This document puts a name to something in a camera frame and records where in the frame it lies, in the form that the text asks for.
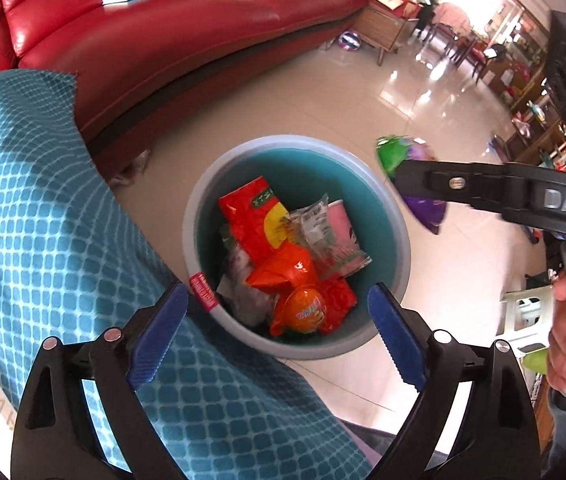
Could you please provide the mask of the person's right hand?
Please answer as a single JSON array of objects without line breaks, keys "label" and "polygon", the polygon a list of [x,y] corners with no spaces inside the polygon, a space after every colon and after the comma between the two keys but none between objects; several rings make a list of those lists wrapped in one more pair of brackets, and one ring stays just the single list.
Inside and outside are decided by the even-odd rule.
[{"label": "person's right hand", "polygon": [[546,379],[548,384],[566,398],[566,272],[553,281],[553,324],[548,334]]}]

